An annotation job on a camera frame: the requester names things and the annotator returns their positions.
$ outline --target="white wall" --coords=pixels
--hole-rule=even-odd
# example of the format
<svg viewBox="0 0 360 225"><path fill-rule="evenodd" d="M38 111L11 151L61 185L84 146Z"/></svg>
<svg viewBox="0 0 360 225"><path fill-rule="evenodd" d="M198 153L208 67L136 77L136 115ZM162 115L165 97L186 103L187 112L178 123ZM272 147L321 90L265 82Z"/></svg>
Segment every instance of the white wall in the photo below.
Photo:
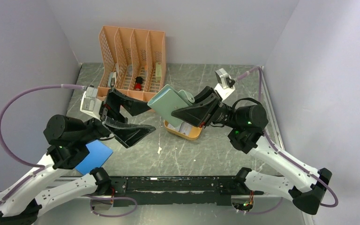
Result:
<svg viewBox="0 0 360 225"><path fill-rule="evenodd" d="M0 110L15 94L44 84L75 83L78 62L44 0L0 0ZM44 90L15 102L2 122L9 148L37 162L48 144L43 129L51 116L65 113L71 91ZM0 191L29 168L0 146Z"/></svg>
<svg viewBox="0 0 360 225"><path fill-rule="evenodd" d="M301 0L265 69L286 149L333 172L316 224L360 224L360 0Z"/></svg>
<svg viewBox="0 0 360 225"><path fill-rule="evenodd" d="M103 25L166 31L176 63L259 64L299 0L48 0L80 62L102 62Z"/></svg>

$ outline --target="table surface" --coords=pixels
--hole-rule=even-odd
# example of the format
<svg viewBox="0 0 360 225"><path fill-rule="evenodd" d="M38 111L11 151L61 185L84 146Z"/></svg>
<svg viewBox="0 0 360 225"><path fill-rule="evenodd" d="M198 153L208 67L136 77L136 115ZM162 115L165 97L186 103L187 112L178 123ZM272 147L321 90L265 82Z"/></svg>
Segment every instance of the table surface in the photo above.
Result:
<svg viewBox="0 0 360 225"><path fill-rule="evenodd" d="M224 68L235 78L251 66L245 65L209 65L209 64L167 64L165 83L176 90L186 90L193 95L205 86L217 84L215 71ZM76 84L97 87L103 76L102 63L84 63ZM258 73L253 73L235 84L236 91L224 101L232 105L237 99L258 98ZM268 103L267 91L263 87L262 104L269 117L267 131L271 139L278 143L279 132L275 129L275 117ZM68 105L67 116L83 121L91 117L80 112L82 93L74 91ZM248 105L241 101L237 106ZM163 119L155 112L146 112L132 117L125 110L121 113L133 124L148 124L156 127L135 146L126 149L115 139L103 142L113 150L111 157L103 167L111 176L199 176L199 175L234 175L242 167L248 167L268 175L278 172L265 164L232 147L227 135L231 128L207 127L202 130L197 140L188 141L166 131ZM80 176L76 171L68 176Z"/></svg>

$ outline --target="purple cable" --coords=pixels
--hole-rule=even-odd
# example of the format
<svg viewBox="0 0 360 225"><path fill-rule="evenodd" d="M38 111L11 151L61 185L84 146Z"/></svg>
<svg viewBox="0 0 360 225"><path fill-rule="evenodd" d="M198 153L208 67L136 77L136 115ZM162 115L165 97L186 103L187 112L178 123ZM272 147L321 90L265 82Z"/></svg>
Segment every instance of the purple cable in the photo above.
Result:
<svg viewBox="0 0 360 225"><path fill-rule="evenodd" d="M39 172L43 171L45 169L45 166L38 168L32 174L36 175ZM2 205L8 198L10 198L25 182L27 182L29 179L31 179L33 176L28 175L24 179L22 179L20 182L18 182L5 196L3 196L2 201L0 201L0 205Z"/></svg>
<svg viewBox="0 0 360 225"><path fill-rule="evenodd" d="M28 166L32 166L32 167L37 167L38 169L36 171L33 172L33 175L38 174L39 172L43 171L45 169L44 165L38 165L38 164L32 164L32 163L28 163L22 159L20 159L19 157L17 157L10 149L9 147L6 145L5 141L3 140L3 136L2 136L2 130L1 130L1 125L2 125L2 118L3 115L5 114L6 110L9 108L9 106L14 103L17 99L19 99L21 96L24 96L28 93L37 91L37 90L43 90L43 89L52 89L52 88L65 88L65 89L80 89L83 90L85 87L81 86L81 85L75 85L75 84L57 84L57 85L44 85L44 86L39 86L39 87L35 87L35 88L31 88L28 90L25 90L19 94L17 94L16 96L14 96L2 109L2 111L0 112L0 145L3 147L3 149L5 150L5 152L14 160L16 160L17 162L24 164L24 165L28 165ZM3 204L8 198L10 198L25 182L27 182L29 179L31 179L33 177L33 175L28 175L26 176L24 179L22 179L20 182L18 182L3 198L2 201L0 201L0 205Z"/></svg>
<svg viewBox="0 0 360 225"><path fill-rule="evenodd" d="M247 77L249 74L253 73L254 71L259 70L259 101L262 98L262 83L263 83L263 70L261 67L253 67L250 70L246 71L244 74L237 77L237 81L242 80L243 78Z"/></svg>
<svg viewBox="0 0 360 225"><path fill-rule="evenodd" d="M5 150L5 152L14 160L16 160L17 162L23 164L23 165L27 165L27 166L31 166L31 167L43 167L42 165L38 165L38 164L33 164L33 163L29 163L26 162L22 159L20 159L19 157L17 157L10 149L9 147L6 145L5 141L3 140L3 136L2 136L2 130L1 130L1 124L2 124L2 118L3 118L3 114L5 114L6 110L9 108L9 106L16 101L17 99L19 99L21 96L26 95L28 93L37 91L37 90L43 90L43 89L52 89L52 88L65 88L65 89L84 89L84 86L81 85L75 85L75 84L57 84L57 85L44 85L44 86L39 86L39 87L35 87L35 88L31 88L28 90L25 90L21 93L19 93L18 95L14 96L2 109L2 111L0 112L0 145L3 147L3 149Z"/></svg>
<svg viewBox="0 0 360 225"><path fill-rule="evenodd" d="M97 213L93 210L93 207L92 207L92 201L90 201L90 210L91 212L94 214L94 215L97 215L97 216L100 216L100 217L107 217L107 218L118 218L118 217L124 217L124 216L127 216L129 215L130 213L134 212L136 209L137 209L137 201L133 198L129 198L129 197L112 197L112 198L102 198L102 197L95 197L95 196L91 196L91 195L85 195L86 197L89 197L91 199L95 199L95 200L129 200L129 201L132 201L135 203L135 207L129 211L129 212L126 212L124 214L120 214L120 215L104 215L104 214L100 214L100 213Z"/></svg>

